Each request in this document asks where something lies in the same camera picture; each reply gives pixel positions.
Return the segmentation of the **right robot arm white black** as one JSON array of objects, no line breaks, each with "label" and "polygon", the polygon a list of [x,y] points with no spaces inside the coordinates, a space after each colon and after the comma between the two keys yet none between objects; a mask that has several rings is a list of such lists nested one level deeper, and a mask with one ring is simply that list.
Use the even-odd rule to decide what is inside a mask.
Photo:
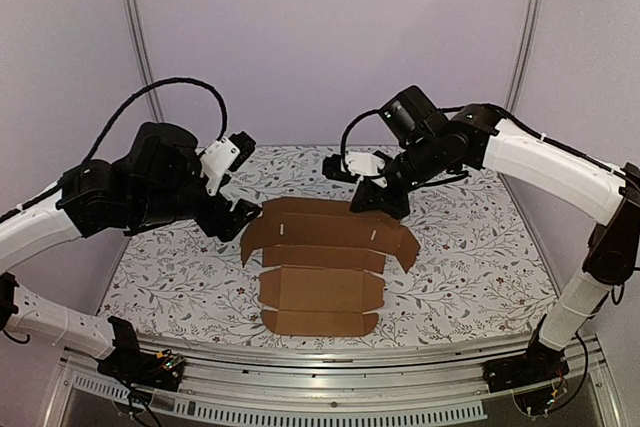
[{"label": "right robot arm white black", "polygon": [[540,321],[536,345],[517,362],[517,374],[537,383],[603,303],[637,270],[639,247],[639,171],[598,160],[527,126],[505,108],[470,103],[439,108],[416,85],[397,93],[379,108],[352,120],[346,134],[368,117],[379,118],[401,151],[351,153],[340,140],[339,169],[357,182],[354,212],[382,211],[396,219],[409,213],[408,195],[451,180],[469,170],[501,174],[575,208],[593,223],[586,256],[567,286]]}]

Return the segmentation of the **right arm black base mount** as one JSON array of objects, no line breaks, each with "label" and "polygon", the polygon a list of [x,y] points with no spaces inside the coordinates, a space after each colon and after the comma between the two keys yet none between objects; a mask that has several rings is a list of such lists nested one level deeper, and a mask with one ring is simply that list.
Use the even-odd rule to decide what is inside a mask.
[{"label": "right arm black base mount", "polygon": [[544,346],[539,330],[537,327],[522,354],[488,361],[482,367],[483,380],[491,393],[528,387],[513,400],[529,417],[550,413],[569,373],[564,351]]}]

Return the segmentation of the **brown cardboard box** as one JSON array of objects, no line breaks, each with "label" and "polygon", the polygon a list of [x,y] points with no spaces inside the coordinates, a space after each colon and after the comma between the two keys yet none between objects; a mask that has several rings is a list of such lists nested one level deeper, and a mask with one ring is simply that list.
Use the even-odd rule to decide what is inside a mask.
[{"label": "brown cardboard box", "polygon": [[379,322],[387,258],[409,271],[420,245],[386,213],[354,213],[345,201],[280,197],[263,203],[240,251],[243,263],[262,253],[258,300],[268,331],[363,337]]}]

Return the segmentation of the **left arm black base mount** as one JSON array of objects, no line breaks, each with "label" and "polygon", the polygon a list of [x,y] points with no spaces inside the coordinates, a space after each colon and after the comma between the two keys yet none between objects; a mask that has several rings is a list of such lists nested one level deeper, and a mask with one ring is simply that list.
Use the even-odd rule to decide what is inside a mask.
[{"label": "left arm black base mount", "polygon": [[132,324],[111,316],[113,350],[98,359],[98,372],[126,385],[142,385],[177,392],[182,381],[186,360],[182,354],[164,349],[156,353],[143,352]]}]

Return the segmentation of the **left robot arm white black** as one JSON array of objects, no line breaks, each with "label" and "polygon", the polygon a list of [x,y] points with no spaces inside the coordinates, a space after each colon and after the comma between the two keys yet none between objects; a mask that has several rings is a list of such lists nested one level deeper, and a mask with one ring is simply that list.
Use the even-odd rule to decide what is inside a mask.
[{"label": "left robot arm white black", "polygon": [[192,220],[210,238],[233,240],[261,212],[231,201],[221,188],[254,152],[246,132],[204,150],[189,131],[146,122],[130,151],[114,162],[93,159],[65,172],[48,190],[1,219],[1,328],[108,360],[128,381],[148,373],[131,323],[84,315],[20,284],[11,270],[57,245],[116,229],[134,236]]}]

